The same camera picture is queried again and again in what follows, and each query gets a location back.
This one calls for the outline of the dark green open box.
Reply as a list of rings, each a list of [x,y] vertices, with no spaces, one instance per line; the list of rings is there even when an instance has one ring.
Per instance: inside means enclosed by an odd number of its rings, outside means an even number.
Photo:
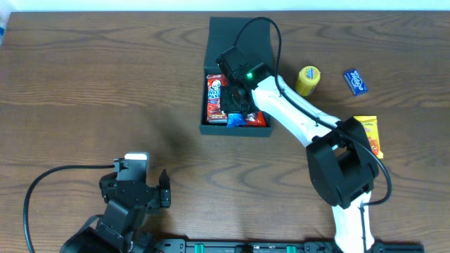
[[[249,25],[249,18],[211,17],[207,41],[204,75],[220,74],[216,59],[225,50],[231,48],[235,40],[237,47],[245,58],[253,65],[264,62],[274,66],[274,53],[271,47],[270,23],[257,20]],[[203,81],[202,109],[200,133],[202,135],[269,137],[273,131],[271,116],[264,114],[265,127],[240,126],[228,128],[225,124],[210,124],[207,122],[207,80]]]

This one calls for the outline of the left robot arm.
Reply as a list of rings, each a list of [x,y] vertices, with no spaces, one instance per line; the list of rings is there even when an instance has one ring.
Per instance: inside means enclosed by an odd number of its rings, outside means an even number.
[[[150,233],[136,235],[148,214],[171,205],[170,182],[164,170],[159,184],[146,184],[148,160],[116,159],[113,172],[99,188],[107,207],[90,217],[61,247],[61,252],[156,252]]]

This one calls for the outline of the blue Eclipse mint tin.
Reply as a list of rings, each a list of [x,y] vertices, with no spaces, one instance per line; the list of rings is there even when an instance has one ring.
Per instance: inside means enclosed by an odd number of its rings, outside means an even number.
[[[354,96],[360,96],[368,92],[368,88],[357,69],[346,71],[343,77]]]

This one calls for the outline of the blue Oreo cookie pack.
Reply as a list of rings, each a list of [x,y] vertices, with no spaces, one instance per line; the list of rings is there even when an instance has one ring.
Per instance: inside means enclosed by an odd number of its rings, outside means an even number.
[[[240,113],[229,113],[228,114],[228,122],[226,127],[227,128],[234,128],[234,127],[242,127],[246,126],[247,122],[245,121],[245,118]]]

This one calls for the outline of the Hello Panda biscuit box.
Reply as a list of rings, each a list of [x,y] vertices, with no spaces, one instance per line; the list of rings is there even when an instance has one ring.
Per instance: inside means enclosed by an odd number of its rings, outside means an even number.
[[[225,124],[228,122],[228,116],[220,106],[221,87],[226,85],[227,80],[224,75],[207,75],[207,123]]]

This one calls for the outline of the yellow Julie's biscuit packet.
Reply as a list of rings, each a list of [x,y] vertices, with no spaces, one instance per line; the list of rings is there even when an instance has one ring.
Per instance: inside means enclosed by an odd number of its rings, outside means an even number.
[[[376,116],[354,116],[364,127],[372,152],[377,158],[383,159],[384,154],[380,148],[378,133],[378,118]]]

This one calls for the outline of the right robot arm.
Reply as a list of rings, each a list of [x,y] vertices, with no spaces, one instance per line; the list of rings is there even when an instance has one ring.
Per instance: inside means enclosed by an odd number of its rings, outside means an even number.
[[[227,112],[265,112],[281,123],[307,152],[311,183],[332,207],[335,244],[342,252],[366,252],[374,245],[368,208],[381,164],[363,125],[341,121],[295,93],[272,67],[217,63],[229,82],[222,94]]]

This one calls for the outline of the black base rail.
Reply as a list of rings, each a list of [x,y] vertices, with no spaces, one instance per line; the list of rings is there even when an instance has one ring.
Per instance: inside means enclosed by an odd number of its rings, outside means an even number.
[[[224,242],[166,239],[156,244],[157,253],[333,253],[334,242]]]

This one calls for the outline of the yellow gum canister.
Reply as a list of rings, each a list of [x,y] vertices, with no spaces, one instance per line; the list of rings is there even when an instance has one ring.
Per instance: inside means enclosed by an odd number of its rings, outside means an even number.
[[[299,73],[295,85],[295,90],[301,96],[309,96],[312,94],[321,79],[321,73],[317,67],[303,67]]]

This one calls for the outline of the red candy bag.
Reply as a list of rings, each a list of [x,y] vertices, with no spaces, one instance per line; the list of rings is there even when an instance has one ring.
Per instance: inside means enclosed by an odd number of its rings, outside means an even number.
[[[249,113],[245,116],[245,122],[250,127],[266,127],[266,120],[262,111]]]

